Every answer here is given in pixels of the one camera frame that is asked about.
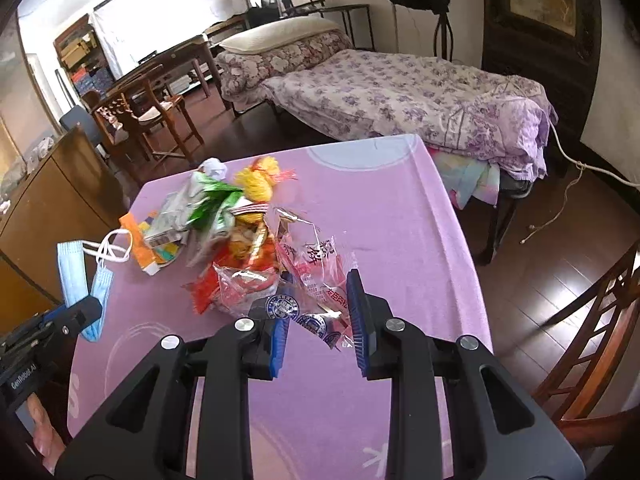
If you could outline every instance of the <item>face mask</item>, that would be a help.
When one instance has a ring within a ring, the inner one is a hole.
[[[110,244],[109,238],[114,234],[128,234],[131,240],[129,248],[124,249]],[[87,341],[95,342],[100,339],[104,325],[104,316],[107,311],[113,272],[107,269],[104,261],[109,260],[115,263],[126,262],[129,259],[131,245],[132,237],[126,229],[111,231],[104,237],[100,244],[86,240],[75,240],[73,242],[58,244],[58,272],[60,273],[62,294],[67,307],[70,307],[89,295],[86,283],[86,271],[84,268],[84,254],[95,256],[95,261],[98,265],[91,287],[91,295],[100,301],[102,305],[102,316],[82,330],[82,336],[87,339]],[[116,253],[121,253],[122,256],[116,256]]]

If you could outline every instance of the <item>chair backrest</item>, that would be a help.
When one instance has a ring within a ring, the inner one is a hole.
[[[116,119],[129,135],[140,127],[138,118],[133,114],[125,95],[115,93],[113,96],[100,99],[98,92],[91,90],[82,96],[82,100],[92,108],[92,116],[100,128],[102,140],[106,147],[116,144],[113,133],[113,119]]]
[[[604,276],[566,307],[571,314],[593,302],[574,340],[532,395],[540,405],[551,397],[566,396],[551,413],[551,419],[561,429],[565,421],[586,418],[591,413],[620,364],[640,314],[639,251],[640,241],[634,243]],[[607,312],[611,313],[609,322],[598,326]],[[590,346],[589,341],[600,334],[602,339],[596,349],[585,352]],[[586,368],[577,382],[564,385],[569,381],[572,369],[584,363]]]

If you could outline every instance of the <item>pillow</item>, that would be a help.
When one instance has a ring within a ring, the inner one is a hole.
[[[233,54],[260,54],[335,28],[340,27],[319,16],[297,16],[250,28],[226,38],[220,46]]]

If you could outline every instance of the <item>pink tablecloth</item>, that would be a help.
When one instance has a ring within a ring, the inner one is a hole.
[[[276,157],[281,168],[298,174],[290,189],[298,187],[299,209],[353,249],[367,292],[386,298],[396,316],[428,335],[455,340],[470,333],[491,348],[465,239],[417,136],[325,144]],[[230,162],[230,174],[249,163]],[[133,214],[145,218],[186,178],[183,173],[146,184]],[[115,277],[102,337],[97,343],[80,338],[76,348],[68,410],[72,435],[162,336],[203,338],[229,322],[217,312],[194,313],[182,285],[200,269],[188,269],[180,258],[153,277],[133,260],[110,267]],[[381,478],[389,405],[388,381],[368,383],[351,351],[331,351],[292,324],[280,377],[250,383],[255,478]],[[440,406],[447,459],[442,400]]]

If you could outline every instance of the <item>circular logo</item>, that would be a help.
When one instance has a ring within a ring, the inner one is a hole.
[[[327,334],[322,341],[329,345],[329,348],[333,348],[340,339],[340,332],[331,332]]]
[[[313,332],[318,337],[324,337],[326,333],[326,321],[319,314],[303,314],[297,320],[297,323],[305,327],[309,332]]]
[[[296,319],[298,317],[298,312],[300,311],[298,302],[295,298],[287,296],[286,294],[275,294],[274,296],[270,296],[267,298],[264,306],[267,309],[267,316],[271,319],[275,317],[279,317],[281,319],[291,317]]]

